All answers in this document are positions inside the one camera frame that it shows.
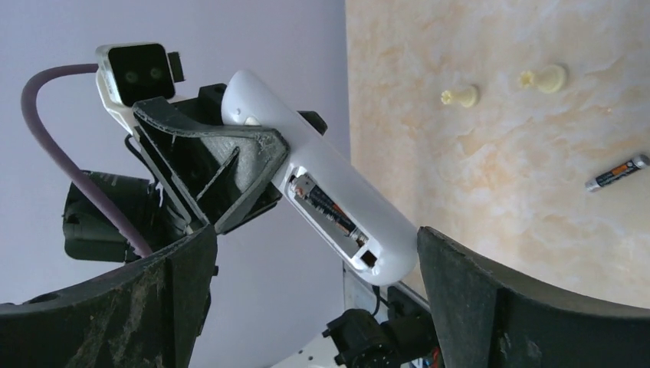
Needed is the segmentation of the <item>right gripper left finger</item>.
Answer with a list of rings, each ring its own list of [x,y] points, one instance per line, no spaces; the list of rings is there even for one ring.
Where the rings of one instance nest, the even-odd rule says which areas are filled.
[[[1,305],[3,367],[186,367],[210,307],[206,226],[147,258]]]

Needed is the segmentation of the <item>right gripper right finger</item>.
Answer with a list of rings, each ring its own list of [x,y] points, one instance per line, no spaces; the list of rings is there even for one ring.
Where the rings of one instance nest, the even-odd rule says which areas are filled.
[[[430,227],[420,270],[447,367],[647,367],[649,312],[553,286]]]

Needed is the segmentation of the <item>AAA battery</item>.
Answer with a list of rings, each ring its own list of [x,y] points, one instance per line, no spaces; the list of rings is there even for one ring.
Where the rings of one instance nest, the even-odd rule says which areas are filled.
[[[314,207],[332,222],[347,238],[351,238],[361,248],[368,242],[368,237],[350,219],[348,215],[316,184],[311,176],[292,175],[289,180],[291,190]]]
[[[585,182],[585,189],[588,192],[595,192],[612,185],[614,182],[649,167],[649,156],[638,154],[627,159],[625,162],[600,173],[592,179]]]

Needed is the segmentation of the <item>white remote control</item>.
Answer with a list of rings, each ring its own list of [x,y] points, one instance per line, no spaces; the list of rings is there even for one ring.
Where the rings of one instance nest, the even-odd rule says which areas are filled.
[[[350,161],[252,71],[236,72],[222,100],[227,125],[279,132],[289,155],[272,184],[344,263],[369,284],[401,281],[416,266],[416,227]],[[368,237],[361,248],[290,188],[292,175],[308,174]]]

